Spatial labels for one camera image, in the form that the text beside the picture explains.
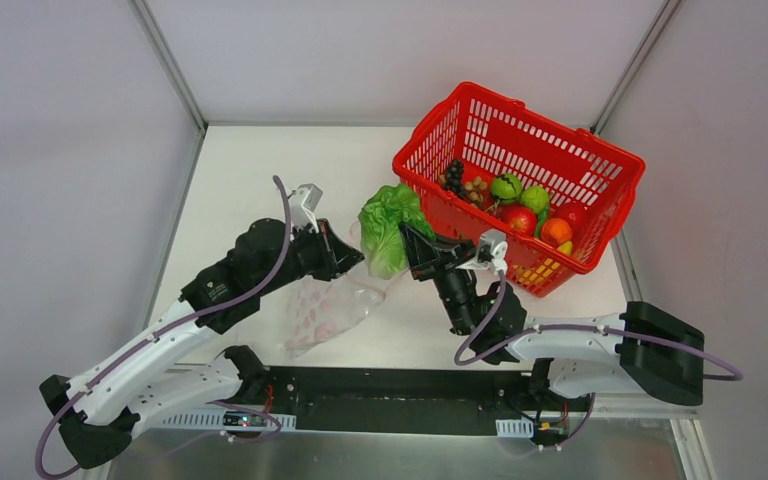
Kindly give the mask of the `clear zip top bag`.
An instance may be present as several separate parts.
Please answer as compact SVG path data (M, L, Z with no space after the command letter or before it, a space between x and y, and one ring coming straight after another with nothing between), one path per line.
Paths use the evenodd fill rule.
M333 281L306 277L285 291L289 297L278 347L296 358L363 322L386 300L393 281L372 276L366 263Z

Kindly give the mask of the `light green round fruit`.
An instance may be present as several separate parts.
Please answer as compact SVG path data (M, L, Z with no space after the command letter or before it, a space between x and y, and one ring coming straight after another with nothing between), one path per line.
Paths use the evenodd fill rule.
M525 188L518 197L519 203L530 209L536 215L550 208L550 197L547 190L541 185L531 185Z

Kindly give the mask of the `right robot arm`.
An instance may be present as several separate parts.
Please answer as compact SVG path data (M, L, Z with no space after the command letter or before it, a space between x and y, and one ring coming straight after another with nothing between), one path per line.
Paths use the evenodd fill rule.
M631 301L585 318L530 315L507 281L508 243L491 229L478 241L399 226L409 270L433 282L451 330L463 342L458 366L532 361L529 400L543 410L589 394L636 394L679 406L704 399L703 333L663 310Z

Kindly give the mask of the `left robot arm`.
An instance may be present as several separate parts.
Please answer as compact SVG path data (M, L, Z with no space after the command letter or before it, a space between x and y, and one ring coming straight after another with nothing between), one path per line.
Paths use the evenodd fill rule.
M223 350L176 378L162 373L198 347L257 313L264 296L305 277L333 281L364 259L329 222L302 227L264 218L237 237L225 257L200 271L159 321L81 375L52 375L39 387L80 469L101 466L148 428L190 407L265 394L267 371L248 346Z

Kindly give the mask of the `orange fruit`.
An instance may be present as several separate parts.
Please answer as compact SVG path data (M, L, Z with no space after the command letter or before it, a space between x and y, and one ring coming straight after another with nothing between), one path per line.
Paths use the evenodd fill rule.
M562 218L550 218L546 220L540 229L539 235L541 241L553 248L557 248L564 243L570 242L572 237L572 227Z

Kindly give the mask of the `green lettuce leaf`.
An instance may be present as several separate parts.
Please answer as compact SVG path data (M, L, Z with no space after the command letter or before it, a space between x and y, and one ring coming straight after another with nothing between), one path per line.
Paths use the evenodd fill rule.
M416 192L404 184L384 185L370 197L358 214L361 251L369 275L390 280L408 268L404 239L399 226L414 227L430 239L435 238Z

